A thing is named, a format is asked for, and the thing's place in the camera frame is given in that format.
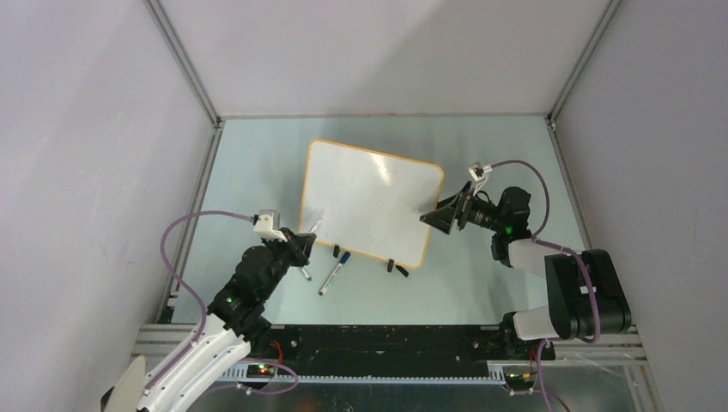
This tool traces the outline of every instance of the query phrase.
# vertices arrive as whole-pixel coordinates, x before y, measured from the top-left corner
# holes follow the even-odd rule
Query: purple cable
[[[538,377],[541,380],[539,387],[541,388],[543,401],[546,402],[546,407],[549,408],[549,411],[554,412],[551,408],[551,402],[549,402],[549,393],[546,391],[546,379],[543,378],[543,369],[541,369],[541,354],[543,353],[543,348],[546,347],[546,342],[547,340],[543,339],[541,343],[538,344],[538,351],[536,351],[536,370],[538,371]]]
[[[184,215],[177,219],[176,221],[173,221],[171,225],[167,227],[167,230],[164,231],[164,234],[161,236],[161,242],[160,242],[160,254],[161,254],[161,260],[164,261],[164,265],[167,266],[167,270],[169,270],[169,273],[172,275],[172,277],[179,282],[179,284],[182,286],[182,288],[185,288],[187,292],[189,292],[192,297],[195,299],[197,304],[200,306],[200,312],[202,313],[202,318],[200,320],[200,325],[197,327],[197,332],[195,332],[195,335],[190,340],[190,343],[187,344],[182,350],[179,351],[179,353],[174,356],[174,358],[167,363],[160,371],[157,373],[145,386],[145,389],[150,389],[152,386],[154,386],[159,379],[161,379],[167,372],[169,372],[174,365],[179,362],[180,359],[182,359],[187,352],[190,351],[192,348],[192,343],[197,343],[197,339],[202,335],[205,327],[205,318],[207,317],[207,308],[205,307],[205,304],[203,302],[203,298],[200,297],[195,290],[187,284],[187,282],[182,280],[182,276],[177,274],[177,270],[174,269],[172,264],[169,262],[169,259],[167,258],[167,253],[164,250],[164,245],[167,242],[167,237],[169,236],[169,233],[172,232],[172,229],[177,227],[180,223],[183,221],[189,221],[190,219],[194,219],[199,216],[205,216],[205,215],[223,215],[223,216],[230,216],[234,217],[236,219],[242,219],[244,221],[252,222],[252,218],[250,216],[240,215],[233,212],[226,212],[223,210],[205,210],[203,212],[194,212],[190,213],[189,215]]]
[[[594,337],[583,338],[582,340],[587,343],[596,343],[599,337],[602,335],[602,319],[599,317],[599,307],[597,306],[597,296],[594,294],[594,285],[592,284],[592,278],[589,276],[589,270],[586,268],[584,261],[581,260],[581,256],[574,250],[565,246],[557,245],[556,243],[547,242],[546,240],[533,239],[533,243],[555,249],[557,251],[564,251],[571,255],[579,266],[581,276],[584,278],[584,284],[586,285],[586,293],[589,295],[589,304],[591,305],[591,315],[594,317]]]
[[[543,223],[541,223],[541,226],[539,226],[538,229],[536,229],[536,232],[533,233],[534,236],[538,236],[543,231],[543,229],[546,227],[546,222],[549,221],[549,214],[551,213],[551,198],[549,196],[549,188],[546,187],[546,180],[543,178],[543,175],[538,171],[538,169],[536,169],[531,163],[529,163],[527,161],[513,159],[510,161],[499,161],[490,166],[493,169],[495,169],[496,167],[512,165],[512,164],[519,164],[519,165],[528,167],[532,172],[534,172],[536,174],[536,177],[538,177],[538,180],[541,182],[541,186],[543,187],[543,194],[544,194],[544,196],[546,196],[546,213],[543,216]]]
[[[248,386],[245,386],[245,385],[243,385],[241,383],[237,383],[236,382],[234,384],[225,384],[225,385],[216,386],[216,387],[214,387],[212,389],[207,390],[205,392],[205,394],[210,394],[210,393],[217,392],[217,391],[224,391],[226,389],[237,389],[237,390],[245,389],[246,391],[250,391],[251,393],[257,393],[259,395],[280,395],[282,393],[286,393],[288,391],[292,391],[296,386],[298,386],[298,383],[299,383],[298,374],[296,372],[294,372],[293,369],[291,369],[290,367],[287,367],[287,366],[283,365],[282,363],[275,363],[275,362],[271,362],[269,360],[262,360],[262,359],[258,359],[258,358],[244,358],[244,359],[241,359],[240,361],[241,362],[262,363],[262,364],[265,364],[265,365],[268,365],[268,366],[271,366],[271,367],[276,367],[278,369],[282,369],[282,370],[290,373],[291,376],[294,377],[294,382],[293,382],[292,385],[290,385],[290,386],[288,386],[286,388],[280,389],[279,391],[263,391],[263,390],[260,390],[260,389],[253,389],[251,387],[248,387]]]

